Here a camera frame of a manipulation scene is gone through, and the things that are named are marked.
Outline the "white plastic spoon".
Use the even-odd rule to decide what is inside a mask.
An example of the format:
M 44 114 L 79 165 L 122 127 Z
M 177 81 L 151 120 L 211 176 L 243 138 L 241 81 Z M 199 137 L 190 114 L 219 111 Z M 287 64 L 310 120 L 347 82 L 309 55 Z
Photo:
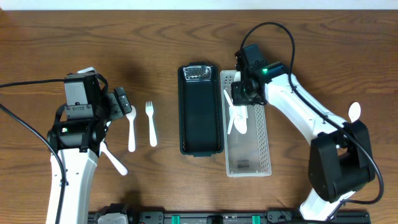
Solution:
M 351 104 L 351 106 L 349 107 L 348 110 L 348 116 L 349 119 L 351 121 L 351 123 L 354 123 L 355 121 L 357 121 L 360 116 L 361 116 L 361 106 L 358 102 L 354 102 Z
M 131 112 L 126 114 L 126 118 L 129 121 L 129 139 L 128 139 L 128 150 L 129 152 L 134 152 L 136 150 L 136 140 L 135 140 L 135 130 L 134 130 L 134 120 L 136 118 L 136 109 L 131 105 Z
M 248 130 L 247 119 L 234 119 L 233 126 L 241 134 L 246 134 L 246 132 Z
M 238 106 L 236 108 L 235 105 L 233 105 L 231 97 L 229 96 L 229 94 L 226 90 L 223 90 L 223 93 L 224 93 L 224 97 L 225 97 L 226 101 L 229 104 L 229 123 L 228 123 L 227 134 L 231 134 L 231 130 L 233 127 L 235 117 L 237 116 L 238 119 L 243 119 L 244 112 L 242 111 L 241 106 Z

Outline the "white plastic fork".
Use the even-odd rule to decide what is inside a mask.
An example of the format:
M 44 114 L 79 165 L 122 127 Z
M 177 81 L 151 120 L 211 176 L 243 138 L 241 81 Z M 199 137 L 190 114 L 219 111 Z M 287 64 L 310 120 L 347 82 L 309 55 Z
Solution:
M 108 149 L 105 141 L 101 141 L 99 149 L 101 153 L 104 153 L 108 157 L 113 166 L 121 175 L 125 176 L 128 174 L 128 169 L 126 168 L 126 166 L 123 165 L 122 162 L 113 155 L 113 153 Z
M 154 107 L 151 101 L 146 102 L 146 114 L 149 119 L 149 141 L 150 145 L 152 147 L 156 147 L 157 145 L 157 136 L 156 136 L 156 131 L 155 131 L 155 126 L 154 126 Z

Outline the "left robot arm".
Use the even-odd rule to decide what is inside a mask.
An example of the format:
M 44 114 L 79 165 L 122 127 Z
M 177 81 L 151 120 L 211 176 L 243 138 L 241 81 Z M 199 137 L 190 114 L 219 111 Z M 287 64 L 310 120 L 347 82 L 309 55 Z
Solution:
M 47 140 L 52 184 L 47 223 L 87 223 L 90 192 L 98 158 L 112 121 L 133 108 L 123 88 L 108 82 L 93 67 L 70 73 L 64 81 L 67 102 L 58 107 Z

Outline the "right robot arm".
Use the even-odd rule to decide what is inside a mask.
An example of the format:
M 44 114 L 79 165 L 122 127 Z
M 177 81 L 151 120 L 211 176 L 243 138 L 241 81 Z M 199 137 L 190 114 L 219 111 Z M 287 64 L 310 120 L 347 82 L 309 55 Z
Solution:
M 235 53 L 238 81 L 233 104 L 275 106 L 310 145 L 308 178 L 312 189 L 301 204 L 304 220 L 328 221 L 355 192 L 374 180 L 368 129 L 333 114 L 311 96 L 281 62 L 269 64 L 256 44 Z

